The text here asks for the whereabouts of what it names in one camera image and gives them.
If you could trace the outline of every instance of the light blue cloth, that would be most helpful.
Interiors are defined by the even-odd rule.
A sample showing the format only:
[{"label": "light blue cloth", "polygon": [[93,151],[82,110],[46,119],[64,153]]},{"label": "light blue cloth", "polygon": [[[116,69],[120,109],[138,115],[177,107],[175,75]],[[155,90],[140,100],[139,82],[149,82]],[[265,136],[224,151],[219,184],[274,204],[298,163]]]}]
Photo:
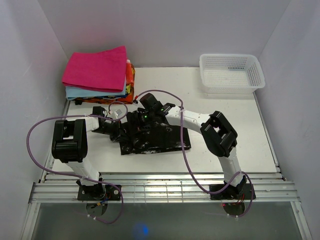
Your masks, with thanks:
[{"label": "light blue cloth", "polygon": [[126,80],[124,80],[124,87],[121,92],[106,92],[106,91],[91,91],[75,86],[65,87],[66,99],[74,100],[76,98],[92,98],[105,96],[123,96],[126,94]]}]

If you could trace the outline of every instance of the pink cloth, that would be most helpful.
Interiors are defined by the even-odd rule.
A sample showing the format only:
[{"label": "pink cloth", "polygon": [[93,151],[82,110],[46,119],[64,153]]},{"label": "pink cloth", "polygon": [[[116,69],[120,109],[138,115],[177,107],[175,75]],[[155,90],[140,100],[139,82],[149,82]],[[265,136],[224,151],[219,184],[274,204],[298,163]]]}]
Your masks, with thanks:
[{"label": "pink cloth", "polygon": [[119,46],[98,53],[72,54],[62,83],[99,92],[121,92],[126,78],[127,52]]}]

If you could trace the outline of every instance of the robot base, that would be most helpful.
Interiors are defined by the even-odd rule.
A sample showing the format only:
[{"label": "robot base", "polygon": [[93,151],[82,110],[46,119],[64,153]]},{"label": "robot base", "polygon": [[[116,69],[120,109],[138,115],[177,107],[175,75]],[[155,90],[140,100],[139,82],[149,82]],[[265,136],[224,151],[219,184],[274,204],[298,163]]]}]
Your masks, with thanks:
[{"label": "robot base", "polygon": [[[210,192],[216,192],[222,189],[225,185],[224,184],[211,184],[209,186]],[[251,185],[250,183],[246,183],[243,185],[241,192],[238,195],[231,195],[228,191],[228,187],[226,190],[219,194],[210,194],[211,200],[234,200],[234,199],[240,199],[242,198],[244,194],[244,200],[250,200],[251,199]],[[253,189],[253,199],[256,199],[256,193]]]},{"label": "robot base", "polygon": [[[119,201],[121,199],[120,193],[113,186],[105,185],[105,194],[108,197],[108,201]],[[79,186],[78,197],[76,198],[79,201],[102,201],[101,199],[96,199],[90,194],[86,194],[82,186]]]}]

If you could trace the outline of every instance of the folded cloth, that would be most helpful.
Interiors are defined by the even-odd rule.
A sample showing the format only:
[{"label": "folded cloth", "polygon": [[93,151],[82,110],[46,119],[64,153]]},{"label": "folded cloth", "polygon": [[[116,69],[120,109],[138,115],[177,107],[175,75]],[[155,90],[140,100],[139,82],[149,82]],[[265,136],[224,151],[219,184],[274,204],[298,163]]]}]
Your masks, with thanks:
[{"label": "folded cloth", "polygon": [[105,96],[124,96],[126,95],[126,83],[124,81],[123,90],[121,92],[105,92],[105,91],[91,91],[85,90],[75,86],[66,86],[65,93],[67,100],[74,100],[76,98],[93,98],[93,97],[105,97]]},{"label": "folded cloth", "polygon": [[125,46],[98,53],[72,54],[62,83],[98,92],[119,93],[124,88],[127,52]]}]

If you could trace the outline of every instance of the cable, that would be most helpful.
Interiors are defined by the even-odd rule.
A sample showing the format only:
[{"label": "cable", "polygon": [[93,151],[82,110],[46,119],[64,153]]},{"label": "cable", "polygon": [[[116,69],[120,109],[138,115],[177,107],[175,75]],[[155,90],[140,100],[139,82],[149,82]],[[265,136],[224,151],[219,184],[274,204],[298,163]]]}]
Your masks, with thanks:
[{"label": "cable", "polygon": [[251,208],[251,205],[252,205],[252,202],[253,202],[253,199],[254,199],[254,186],[251,182],[251,179],[249,178],[248,174],[244,171],[237,171],[233,177],[229,180],[229,182],[223,187],[221,188],[220,190],[218,191],[208,191],[206,190],[199,182],[198,180],[196,179],[194,173],[192,172],[190,166],[189,166],[189,163],[188,163],[188,160],[187,160],[187,155],[186,155],[186,150],[185,150],[185,146],[184,146],[184,102],[182,101],[181,98],[179,98],[178,96],[172,94],[171,92],[168,92],[168,91],[165,91],[165,90],[158,90],[158,89],[151,89],[151,90],[146,90],[146,91],[143,91],[141,92],[140,94],[138,94],[134,99],[136,100],[139,96],[141,95],[144,95],[145,93],[149,93],[149,92],[160,92],[160,93],[166,93],[166,94],[169,94],[171,95],[172,97],[176,98],[177,100],[180,101],[181,103],[181,106],[180,106],[180,141],[181,141],[181,148],[182,148],[182,155],[183,155],[183,159],[184,159],[184,162],[185,162],[185,165],[186,165],[186,168],[188,169],[188,172],[190,174],[190,176],[192,177],[193,181],[195,182],[195,184],[202,190],[204,191],[205,193],[207,194],[210,194],[210,195],[214,195],[214,194],[220,194],[222,193],[224,190],[226,190],[226,188],[230,185],[230,183],[232,183],[232,181],[235,179],[236,176],[238,176],[239,174],[244,174],[246,176],[246,178],[248,179],[249,183],[250,183],[250,186],[251,186],[251,198],[250,198],[250,203],[249,203],[249,206],[247,207],[247,209],[244,211],[244,213],[240,214],[240,215],[231,215],[232,217],[235,217],[235,218],[239,218],[239,217],[242,217],[244,216],[245,214],[247,214],[247,212],[250,210]]},{"label": "cable", "polygon": [[119,121],[121,119],[123,119],[127,114],[128,114],[128,107],[123,103],[123,102],[120,102],[120,101],[114,101],[112,102],[110,105],[112,104],[115,104],[115,103],[121,103],[122,105],[125,106],[125,109],[126,109],[126,112],[125,114],[118,118],[118,119],[112,119],[110,117],[103,117],[103,116],[98,116],[98,115],[93,115],[93,114],[90,114],[90,115],[69,115],[69,116],[53,116],[53,117],[48,117],[48,118],[45,118],[41,121],[38,121],[37,123],[35,123],[31,128],[30,130],[28,131],[27,135],[26,135],[26,149],[28,151],[28,154],[31,158],[31,160],[34,162],[35,165],[37,165],[39,168],[41,168],[42,170],[44,171],[47,171],[49,173],[52,173],[52,174],[57,174],[57,175],[63,175],[63,176],[71,176],[71,177],[76,177],[76,178],[79,178],[79,179],[84,179],[84,180],[88,180],[90,182],[93,182],[93,183],[97,183],[97,184],[104,184],[104,185],[110,185],[112,187],[114,187],[116,190],[119,191],[119,194],[120,194],[120,197],[121,197],[121,209],[120,209],[120,212],[119,214],[116,216],[116,218],[112,221],[106,221],[104,219],[101,219],[99,217],[95,217],[95,216],[92,216],[90,215],[90,217],[92,217],[93,219],[95,220],[98,220],[102,223],[105,223],[105,224],[113,224],[114,222],[116,222],[120,216],[122,215],[123,213],[123,208],[124,208],[124,196],[120,190],[120,188],[118,188],[116,185],[112,184],[112,183],[109,183],[109,182],[105,182],[105,181],[98,181],[98,180],[94,180],[94,179],[91,179],[91,178],[88,178],[88,177],[84,177],[84,176],[81,176],[81,175],[78,175],[78,174],[75,174],[75,173],[68,173],[68,172],[60,172],[60,171],[53,171],[49,168],[46,168],[45,166],[42,166],[36,159],[35,157],[33,156],[32,152],[31,152],[31,149],[30,149],[30,135],[32,133],[32,131],[36,128],[36,126],[44,123],[44,122],[47,122],[47,121],[50,121],[50,120],[54,120],[54,119],[64,119],[64,118],[82,118],[82,117],[96,117],[96,118],[99,118],[99,119],[104,119],[104,120],[108,120],[108,121],[111,121],[111,122],[116,122],[116,121]]}]

